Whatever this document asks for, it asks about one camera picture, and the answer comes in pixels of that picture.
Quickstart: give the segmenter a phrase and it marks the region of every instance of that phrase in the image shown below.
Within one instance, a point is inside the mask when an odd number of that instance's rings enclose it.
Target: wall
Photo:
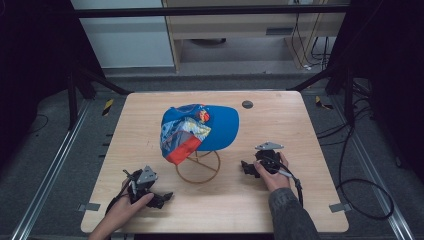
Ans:
[[[160,0],[71,0],[75,9],[162,7]],[[164,17],[87,18],[81,23],[103,69],[173,67]]]

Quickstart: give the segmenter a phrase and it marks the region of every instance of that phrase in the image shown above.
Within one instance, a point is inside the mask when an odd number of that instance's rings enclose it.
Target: tape piece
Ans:
[[[109,114],[112,104],[113,104],[113,99],[107,100],[105,107],[103,108],[102,116],[107,116]]]
[[[337,203],[337,204],[330,205],[329,207],[332,213],[340,212],[340,211],[349,212],[350,210],[352,210],[352,206],[350,206],[350,204]]]
[[[77,208],[79,212],[89,211],[98,211],[100,208],[100,204],[98,203],[87,203],[86,205],[80,204]]]
[[[322,102],[321,102],[321,98],[320,97],[318,97],[318,96],[315,96],[315,105],[317,106],[317,107],[322,107],[322,108],[325,108],[325,109],[333,109],[333,105],[330,105],[330,104],[323,104]]]

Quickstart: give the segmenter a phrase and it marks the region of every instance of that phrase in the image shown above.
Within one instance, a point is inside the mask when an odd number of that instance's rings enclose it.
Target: sleeve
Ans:
[[[274,239],[320,239],[308,212],[290,188],[280,188],[268,200],[274,227]]]

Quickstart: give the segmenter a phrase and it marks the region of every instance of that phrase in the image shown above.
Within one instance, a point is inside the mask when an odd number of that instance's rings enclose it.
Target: blue cap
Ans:
[[[178,165],[194,151],[228,147],[237,136],[239,115],[226,106],[191,104],[169,108],[161,126],[162,155]]]

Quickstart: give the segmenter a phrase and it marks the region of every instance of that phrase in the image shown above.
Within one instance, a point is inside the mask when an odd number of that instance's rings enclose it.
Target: cap brim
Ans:
[[[228,147],[236,138],[239,129],[239,115],[234,108],[207,105],[208,112],[213,116],[212,128],[208,137],[203,140],[197,151],[216,151]]]

